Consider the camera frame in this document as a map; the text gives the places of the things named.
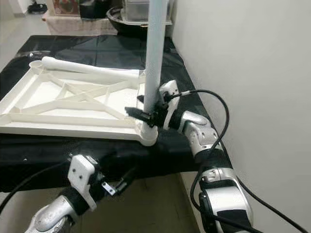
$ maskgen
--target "white plastic frame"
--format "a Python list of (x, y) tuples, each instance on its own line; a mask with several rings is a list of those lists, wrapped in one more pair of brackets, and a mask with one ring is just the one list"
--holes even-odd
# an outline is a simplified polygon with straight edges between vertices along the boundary
[[(46, 70), (41, 61), (0, 102), (0, 133), (137, 140), (141, 122), (124, 107), (143, 108), (144, 72), (118, 70), (120, 75)], [(128, 74), (136, 79), (127, 79)]]

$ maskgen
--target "table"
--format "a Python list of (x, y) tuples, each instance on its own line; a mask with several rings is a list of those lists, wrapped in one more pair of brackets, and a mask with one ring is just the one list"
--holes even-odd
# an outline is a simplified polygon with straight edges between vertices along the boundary
[(116, 35), (118, 32), (107, 18), (81, 19), (80, 16), (54, 16), (49, 10), (42, 16), (52, 35)]
[[(117, 35), (31, 36), (0, 74), (0, 99), (28, 70), (28, 64), (49, 55), (99, 67), (145, 69), (146, 41)], [(165, 38), (161, 83), (177, 80), (180, 91), (194, 89), (183, 60), (171, 39)], [(198, 95), (180, 100), (179, 108), (207, 113)], [(35, 172), (64, 161), (70, 154), (88, 154), (103, 162), (109, 180), (138, 166), (138, 178), (195, 171), (187, 139), (176, 131), (159, 130), (152, 147), (136, 141), (0, 134), (0, 191), (9, 192)], [(68, 165), (35, 178), (24, 190), (68, 185)]]

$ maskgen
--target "white pole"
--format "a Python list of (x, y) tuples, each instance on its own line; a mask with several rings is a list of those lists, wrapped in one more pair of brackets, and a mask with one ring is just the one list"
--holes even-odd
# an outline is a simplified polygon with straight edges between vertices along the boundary
[[(144, 97), (144, 111), (147, 113), (154, 109), (160, 86), (167, 5), (168, 0), (150, 0), (149, 3)], [(143, 123), (141, 134), (144, 139), (156, 142), (157, 127), (151, 129)]]

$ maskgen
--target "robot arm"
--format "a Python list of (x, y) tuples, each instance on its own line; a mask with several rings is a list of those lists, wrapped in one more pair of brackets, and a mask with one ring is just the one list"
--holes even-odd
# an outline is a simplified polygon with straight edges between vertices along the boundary
[(213, 153), (209, 153), (218, 138), (217, 132), (204, 116), (189, 111), (179, 112), (179, 98), (169, 98), (176, 94), (176, 81), (170, 81), (160, 87), (159, 101), (153, 113), (147, 114), (136, 108), (126, 108), (126, 111), (151, 127), (156, 125), (164, 129), (176, 129), (187, 137), (196, 163), (203, 165), (199, 177), (199, 201), (205, 231), (242, 233), (241, 229), (222, 224), (211, 217), (215, 215), (226, 218), (249, 228), (253, 224), (252, 209), (221, 145), (217, 145)]
[[(176, 81), (170, 81), (160, 87), (159, 101), (153, 113), (148, 114), (137, 108), (126, 108), (126, 111), (150, 127), (173, 128), (187, 137), (196, 163), (203, 165), (199, 177), (199, 202), (205, 231), (242, 233), (241, 229), (219, 223), (211, 217), (216, 215), (248, 227), (252, 226), (253, 221), (251, 207), (221, 145), (217, 145), (212, 154), (209, 153), (218, 137), (215, 129), (201, 115), (179, 112), (179, 97), (166, 98), (175, 94), (178, 94)], [(135, 178), (135, 170), (131, 169), (113, 187), (106, 182), (100, 164), (91, 156), (73, 156), (68, 172), (71, 187), (36, 213), (26, 233), (68, 233), (79, 216), (88, 209), (96, 209), (96, 202), (105, 196), (122, 193)]]

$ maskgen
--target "black cable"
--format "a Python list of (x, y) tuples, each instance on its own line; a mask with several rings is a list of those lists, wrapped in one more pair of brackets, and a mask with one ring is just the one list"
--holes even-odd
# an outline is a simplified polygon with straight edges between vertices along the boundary
[(5, 199), (3, 200), (3, 202), (1, 203), (1, 205), (0, 205), (0, 216), (1, 216), (1, 213), (2, 213), (3, 209), (5, 208), (6, 204), (9, 202), (9, 200), (12, 198), (12, 196), (13, 196), (16, 192), (18, 192), (22, 187), (24, 187), (26, 184), (28, 184), (34, 177), (36, 177), (36, 176), (40, 175), (41, 173), (46, 172), (46, 171), (48, 171), (48, 170), (52, 170), (52, 169), (54, 169), (54, 168), (56, 168), (56, 167), (59, 167), (59, 166), (65, 164), (65, 163), (67, 163), (67, 162), (68, 162), (68, 160), (65, 160), (65, 161), (63, 161), (63, 162), (61, 162), (61, 163), (58, 163), (58, 164), (55, 164), (55, 165), (53, 165), (53, 166), (47, 167), (47, 168), (45, 168), (45, 169), (43, 169), (43, 170), (40, 170), (40, 171), (38, 171), (37, 173), (35, 173), (35, 174), (33, 174), (33, 175), (27, 177), (26, 179), (24, 179), (21, 183), (19, 183), (19, 184), (9, 193), (9, 195), (6, 196), (6, 198), (5, 198)]
[[(189, 94), (193, 94), (193, 93), (208, 93), (210, 95), (213, 95), (215, 96), (221, 103), (222, 105), (224, 106), (224, 109), (225, 109), (225, 126), (221, 132), (221, 134), (219, 135), (219, 137), (217, 138), (217, 140), (214, 142), (213, 146), (210, 148), (210, 150), (208, 150), (208, 154), (210, 155), (213, 150), (216, 148), (216, 146), (220, 143), (222, 137), (224, 136), (225, 132), (227, 131), (227, 128), (229, 126), (229, 120), (230, 120), (230, 115), (229, 115), (229, 108), (226, 104), (226, 102), (223, 100), (223, 98), (221, 98), (221, 96), (219, 96), (217, 93), (213, 92), (213, 91), (209, 91), (209, 90), (202, 90), (202, 89), (199, 89), (199, 90), (191, 90), (189, 91)], [(177, 95), (174, 95), (171, 97), (171, 99), (173, 98), (176, 98), (176, 97), (182, 97), (182, 96), (185, 96), (185, 95), (182, 95), (182, 93), (179, 93)], [(196, 174), (195, 178), (194, 178), (194, 181), (191, 185), (191, 189), (190, 189), (190, 199), (191, 199), (191, 202), (193, 204), (193, 206), (198, 210), (200, 211), (200, 206), (196, 203), (195, 199), (194, 199), (194, 189), (195, 189), (195, 186), (196, 184), (198, 183), (199, 181), (199, 178), (203, 172), (203, 169), (204, 169), (204, 165), (205, 164), (202, 164), (198, 170), (198, 173)]]
[(239, 229), (242, 229), (242, 230), (245, 230), (245, 231), (248, 231), (250, 233), (263, 233), (259, 230), (256, 230), (255, 228), (252, 228), (252, 227), (246, 227), (244, 225), (241, 225), (235, 221), (232, 221), (232, 220), (229, 220), (227, 218), (223, 218), (223, 217), (220, 217), (220, 216), (217, 216), (217, 215), (209, 215), (209, 217), (211, 217), (212, 219), (216, 220), (216, 221), (219, 221), (219, 222), (222, 222), (222, 223), (225, 223), (227, 225), (231, 225), (233, 227), (236, 227), (236, 228), (239, 228)]
[(272, 212), (274, 212), (275, 214), (279, 215), (282, 219), (284, 219), (285, 221), (287, 221), (289, 224), (291, 224), (293, 227), (295, 227), (297, 230), (299, 230), (302, 233), (308, 233), (304, 228), (302, 228), (301, 226), (299, 226), (297, 223), (295, 223), (293, 220), (291, 220), (289, 217), (287, 217), (286, 215), (284, 215), (283, 213), (281, 213), (279, 210), (277, 210), (276, 208), (274, 208), (273, 206), (269, 205), (268, 203), (266, 203), (265, 201), (263, 201), (262, 199), (260, 199), (259, 197), (257, 197), (251, 190), (249, 190), (248, 187), (246, 187), (246, 185), (239, 179), (238, 177), (238, 181), (240, 183), (240, 185), (243, 187), (243, 189), (249, 194), (251, 195), (256, 201), (258, 201), (260, 204), (264, 205), (265, 207), (267, 207), (269, 210), (271, 210)]
[[(198, 93), (198, 92), (203, 92), (203, 93), (209, 93), (211, 95), (214, 95), (215, 97), (218, 98), (218, 100), (221, 101), (221, 103), (223, 104), (225, 110), (226, 110), (226, 124), (229, 123), (229, 112), (227, 111), (228, 107), (225, 103), (225, 101), (219, 96), (217, 95), (216, 93), (212, 92), (212, 91), (208, 91), (208, 90), (192, 90), (192, 91), (189, 91), (190, 94), (192, 93)], [(177, 95), (174, 95), (172, 96), (172, 98), (175, 98), (175, 97), (181, 97), (181, 96), (185, 96), (185, 95), (182, 95), (182, 93), (179, 93)], [(224, 153), (226, 154), (226, 156), (228, 157), (228, 152), (222, 142), (222, 137), (223, 135), (225, 134), (226, 130), (227, 130), (227, 125), (225, 124), (224, 126), (224, 129), (222, 131), (222, 133), (220, 134), (219, 136), (219, 140), (216, 141), (213, 146), (211, 147), (210, 151), (209, 151), (209, 154), (212, 153), (212, 150), (216, 147), (216, 145), (218, 143), (220, 143), (222, 145), (222, 148), (224, 150)], [(198, 173), (191, 185), (191, 189), (190, 189), (190, 199), (191, 199), (191, 202), (193, 204), (193, 206), (198, 210), (200, 211), (200, 206), (196, 203), (195, 199), (194, 199), (194, 196), (193, 196), (193, 193), (194, 193), (194, 189), (195, 189), (195, 186), (203, 172), (203, 166), (200, 166), (199, 170), (198, 170)], [(290, 223), (292, 226), (294, 226), (296, 229), (298, 229), (299, 231), (301, 231), (302, 233), (308, 233), (304, 228), (302, 228), (301, 226), (299, 226), (297, 223), (295, 223), (293, 220), (291, 220), (290, 218), (288, 218), (287, 216), (285, 216), (284, 214), (282, 214), (279, 210), (277, 210), (276, 208), (274, 208), (273, 206), (269, 205), (268, 203), (264, 202), (263, 200), (261, 200), (259, 197), (257, 197), (254, 193), (252, 193), (247, 187), (246, 185), (238, 178), (239, 180), (239, 183), (241, 184), (241, 186), (244, 188), (244, 190), (250, 195), (252, 196), (255, 200), (257, 200), (260, 204), (264, 205), (265, 207), (267, 207), (268, 209), (270, 209), (271, 211), (273, 211), (275, 214), (279, 215), (282, 219), (284, 219), (285, 221), (287, 221), (288, 223)], [(220, 221), (219, 217), (218, 216), (211, 216), (214, 220), (217, 220), (217, 221)]]

